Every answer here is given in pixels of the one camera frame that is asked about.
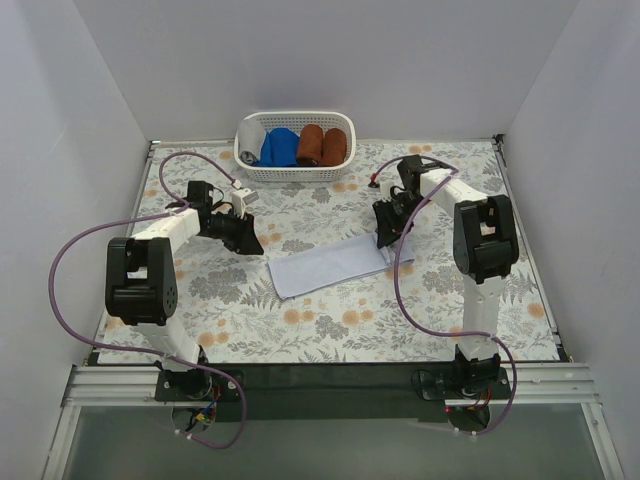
floral tablecloth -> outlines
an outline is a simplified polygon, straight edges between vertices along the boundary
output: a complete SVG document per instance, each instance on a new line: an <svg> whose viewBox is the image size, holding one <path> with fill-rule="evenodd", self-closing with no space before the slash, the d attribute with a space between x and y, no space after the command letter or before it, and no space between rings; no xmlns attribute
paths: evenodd
<svg viewBox="0 0 640 480"><path fill-rule="evenodd" d="M160 212L169 198L158 182L161 160L177 148L158 148L138 214ZM281 301L267 262L316 245L374 231L372 203L378 191L367 187L381 162L423 153L457 165L459 178L489 194L506 193L489 142L359 144L349 171L334 183L259 183L247 178L231 147L190 151L220 162L245 186L259 192L249 206L265 249L261 257L234 255L221 242L196 238L176 255L180 316L204 347L209 361L222 362L394 362L442 361L453 356L455 339L433 338L411 327L398 310L390 271ZM206 180L228 193L224 177L206 162L178 157L165 168L168 185L186 193L189 180ZM400 180L395 168L384 174ZM145 228L137 225L135 231ZM409 236L417 254L401 269L402 291L414 318L431 329L460 331L462 277L452 259L452 220L435 205L419 215ZM519 360L557 360L536 279L520 242L520 260L501 299L498 334ZM147 346L144 338L117 318L106 323L104 339ZM100 363L152 362L155 358L104 351Z"/></svg>

light blue towel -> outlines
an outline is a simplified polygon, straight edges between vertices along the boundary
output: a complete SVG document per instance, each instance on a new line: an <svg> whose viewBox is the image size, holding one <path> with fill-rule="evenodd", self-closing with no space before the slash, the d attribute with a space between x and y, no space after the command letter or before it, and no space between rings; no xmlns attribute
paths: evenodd
<svg viewBox="0 0 640 480"><path fill-rule="evenodd" d="M283 300L296 297L393 267L395 245L378 250L376 239L376 234L371 233L270 261L278 296ZM400 263L414 259L415 254L405 242Z"/></svg>

rolled towel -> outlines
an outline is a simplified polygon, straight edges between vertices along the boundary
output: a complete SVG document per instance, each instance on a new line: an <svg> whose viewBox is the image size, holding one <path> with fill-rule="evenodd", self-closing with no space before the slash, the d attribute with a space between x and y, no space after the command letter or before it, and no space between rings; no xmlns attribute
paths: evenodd
<svg viewBox="0 0 640 480"><path fill-rule="evenodd" d="M337 167L347 156L347 135L339 128L332 128L324 134L322 142L321 167Z"/></svg>
<svg viewBox="0 0 640 480"><path fill-rule="evenodd" d="M317 167L322 162L322 127L310 123L300 132L296 160L301 167Z"/></svg>
<svg viewBox="0 0 640 480"><path fill-rule="evenodd" d="M262 146L261 158L253 167L296 167L296 152L300 138L288 128L271 130Z"/></svg>
<svg viewBox="0 0 640 480"><path fill-rule="evenodd" d="M245 118L238 125L238 150L240 160L247 165L260 161L260 150L267 137L267 131L255 118Z"/></svg>

blue cloth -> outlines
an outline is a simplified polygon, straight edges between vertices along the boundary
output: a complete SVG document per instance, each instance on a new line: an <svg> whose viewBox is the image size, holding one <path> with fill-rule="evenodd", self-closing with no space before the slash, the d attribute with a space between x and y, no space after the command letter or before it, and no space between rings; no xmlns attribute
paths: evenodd
<svg viewBox="0 0 640 480"><path fill-rule="evenodd" d="M260 161L253 163L253 167L296 167L296 153L298 152L300 137L288 128L274 128L262 144Z"/></svg>

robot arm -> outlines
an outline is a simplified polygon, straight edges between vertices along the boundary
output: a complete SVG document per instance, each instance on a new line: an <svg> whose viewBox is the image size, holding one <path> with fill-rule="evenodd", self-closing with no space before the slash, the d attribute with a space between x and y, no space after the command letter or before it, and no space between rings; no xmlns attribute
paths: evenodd
<svg viewBox="0 0 640 480"><path fill-rule="evenodd" d="M105 304L107 311L142 333L154 349L192 363L206 363L199 345L173 317L178 304L178 287L173 254L195 236L222 240L225 247L240 255L262 255L256 238L254 217L245 212L246 204L257 194L249 189L233 192L228 213L214 212L213 186L202 181L188 184L186 210L153 223L132 237L114 238L107 250ZM167 208L177 212L181 203ZM182 371L184 367L165 361L164 367ZM198 370L194 376L204 376ZM184 390L199 392L207 379L189 381Z"/></svg>
<svg viewBox="0 0 640 480"><path fill-rule="evenodd" d="M447 176L448 165L424 161L419 155L398 164L403 189L381 185L382 200L373 208L378 222L378 247L400 238L411 212ZM497 333L498 307L505 277L518 260L519 250L511 201L505 195L487 196L452 179L432 197L454 221L453 257L463 275L463 331ZM490 338L465 336L456 348L458 377L467 389L480 389L497 378L498 347Z"/></svg>

